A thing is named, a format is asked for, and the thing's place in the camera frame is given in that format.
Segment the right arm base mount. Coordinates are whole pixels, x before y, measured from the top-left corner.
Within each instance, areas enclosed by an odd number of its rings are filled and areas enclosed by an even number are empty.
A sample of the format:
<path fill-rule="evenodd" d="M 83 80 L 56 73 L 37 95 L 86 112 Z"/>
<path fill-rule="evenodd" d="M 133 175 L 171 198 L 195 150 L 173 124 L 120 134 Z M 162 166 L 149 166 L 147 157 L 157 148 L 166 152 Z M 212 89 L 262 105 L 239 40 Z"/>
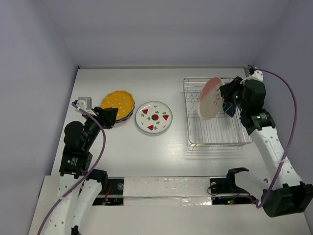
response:
<path fill-rule="evenodd" d="M 212 205 L 255 204 L 256 198 L 244 189 L 236 186 L 235 174 L 249 172 L 245 167 L 230 169 L 225 177 L 210 179 L 207 193 L 211 196 Z"/>

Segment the white plate red rim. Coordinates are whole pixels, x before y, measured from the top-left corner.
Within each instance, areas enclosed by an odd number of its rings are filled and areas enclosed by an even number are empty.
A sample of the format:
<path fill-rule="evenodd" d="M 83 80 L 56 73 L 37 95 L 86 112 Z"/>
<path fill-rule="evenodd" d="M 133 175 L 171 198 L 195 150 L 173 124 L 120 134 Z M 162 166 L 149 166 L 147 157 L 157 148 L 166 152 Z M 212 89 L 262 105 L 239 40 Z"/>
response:
<path fill-rule="evenodd" d="M 220 91 L 223 85 L 219 77 L 209 79 L 204 85 L 198 99 L 198 115 L 201 119 L 210 120 L 223 111 L 224 99 Z"/>

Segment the blue dotted plate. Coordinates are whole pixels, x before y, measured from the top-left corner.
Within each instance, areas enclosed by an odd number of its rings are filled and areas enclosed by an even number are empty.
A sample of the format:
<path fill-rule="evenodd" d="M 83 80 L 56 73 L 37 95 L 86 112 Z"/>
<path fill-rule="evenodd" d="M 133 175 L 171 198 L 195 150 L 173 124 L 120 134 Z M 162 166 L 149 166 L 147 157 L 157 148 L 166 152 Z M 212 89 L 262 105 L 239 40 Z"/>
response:
<path fill-rule="evenodd" d="M 117 113 L 115 122 L 118 123 L 127 120 L 133 114 L 134 108 L 135 106 L 133 106 L 132 110 L 125 117 L 121 117 L 120 113 Z"/>

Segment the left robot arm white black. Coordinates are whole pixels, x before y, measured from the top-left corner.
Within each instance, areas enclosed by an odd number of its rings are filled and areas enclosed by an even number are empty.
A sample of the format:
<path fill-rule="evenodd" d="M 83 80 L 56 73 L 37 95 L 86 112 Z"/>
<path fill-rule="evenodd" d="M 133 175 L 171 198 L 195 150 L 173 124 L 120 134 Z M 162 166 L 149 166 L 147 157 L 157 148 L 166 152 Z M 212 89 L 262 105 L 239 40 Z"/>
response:
<path fill-rule="evenodd" d="M 57 199 L 43 219 L 39 235 L 78 235 L 96 197 L 108 189 L 106 171 L 91 165 L 90 148 L 99 133 L 113 128 L 117 108 L 95 107 L 87 112 L 77 105 L 86 122 L 72 121 L 64 129 Z"/>

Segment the yellow dotted plate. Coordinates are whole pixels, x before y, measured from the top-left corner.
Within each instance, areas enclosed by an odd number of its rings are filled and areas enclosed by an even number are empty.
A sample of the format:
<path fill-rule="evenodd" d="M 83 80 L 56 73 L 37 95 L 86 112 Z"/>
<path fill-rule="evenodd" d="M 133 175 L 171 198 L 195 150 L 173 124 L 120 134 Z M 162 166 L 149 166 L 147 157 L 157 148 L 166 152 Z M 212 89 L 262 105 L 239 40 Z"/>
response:
<path fill-rule="evenodd" d="M 135 100 L 131 93 L 127 91 L 114 91 L 107 94 L 100 104 L 102 109 L 118 108 L 121 117 L 125 117 L 135 106 Z"/>

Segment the white patterned plate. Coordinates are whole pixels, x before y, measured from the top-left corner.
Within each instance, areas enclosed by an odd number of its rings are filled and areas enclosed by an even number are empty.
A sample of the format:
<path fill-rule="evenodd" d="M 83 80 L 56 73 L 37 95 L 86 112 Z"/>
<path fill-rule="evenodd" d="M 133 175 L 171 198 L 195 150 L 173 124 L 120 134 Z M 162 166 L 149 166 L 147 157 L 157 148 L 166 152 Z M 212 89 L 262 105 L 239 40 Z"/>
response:
<path fill-rule="evenodd" d="M 135 121 L 143 132 L 160 134 L 172 124 L 173 113 L 166 104 L 159 101 L 149 101 L 138 108 Z"/>

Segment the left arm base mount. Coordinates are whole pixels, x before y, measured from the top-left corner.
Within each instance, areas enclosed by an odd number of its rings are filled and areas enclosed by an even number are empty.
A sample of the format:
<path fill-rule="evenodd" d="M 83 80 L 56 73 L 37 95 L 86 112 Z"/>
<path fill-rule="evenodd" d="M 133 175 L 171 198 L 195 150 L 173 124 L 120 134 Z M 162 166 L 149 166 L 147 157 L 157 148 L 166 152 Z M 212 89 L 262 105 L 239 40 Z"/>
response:
<path fill-rule="evenodd" d="M 93 202 L 93 206 L 122 206 L 124 204 L 124 178 L 109 178 L 108 186 Z"/>

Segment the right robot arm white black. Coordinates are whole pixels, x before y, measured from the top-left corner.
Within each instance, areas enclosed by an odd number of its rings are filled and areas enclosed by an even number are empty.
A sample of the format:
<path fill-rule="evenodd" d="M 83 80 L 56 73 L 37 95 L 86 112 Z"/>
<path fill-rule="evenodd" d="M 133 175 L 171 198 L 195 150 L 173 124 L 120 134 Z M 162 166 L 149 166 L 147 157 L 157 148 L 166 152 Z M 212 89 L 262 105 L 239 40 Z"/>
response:
<path fill-rule="evenodd" d="M 313 198 L 313 186 L 302 181 L 287 159 L 288 151 L 280 143 L 276 124 L 263 108 L 263 82 L 236 77 L 222 85 L 220 93 L 225 101 L 239 108 L 240 121 L 257 146 L 270 177 L 266 182 L 245 167 L 233 168 L 226 175 L 226 188 L 233 193 L 246 191 L 269 217 L 304 212 Z"/>

